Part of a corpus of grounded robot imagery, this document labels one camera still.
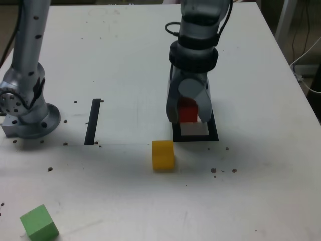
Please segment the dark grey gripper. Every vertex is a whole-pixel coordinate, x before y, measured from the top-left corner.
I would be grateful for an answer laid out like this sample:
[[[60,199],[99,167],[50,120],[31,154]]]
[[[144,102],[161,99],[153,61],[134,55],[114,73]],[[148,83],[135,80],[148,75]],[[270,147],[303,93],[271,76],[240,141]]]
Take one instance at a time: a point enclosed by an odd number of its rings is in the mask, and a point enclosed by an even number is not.
[[[211,119],[212,103],[207,72],[186,72],[171,65],[166,101],[168,120],[177,123],[178,113],[181,123],[196,122],[198,118],[206,123]]]

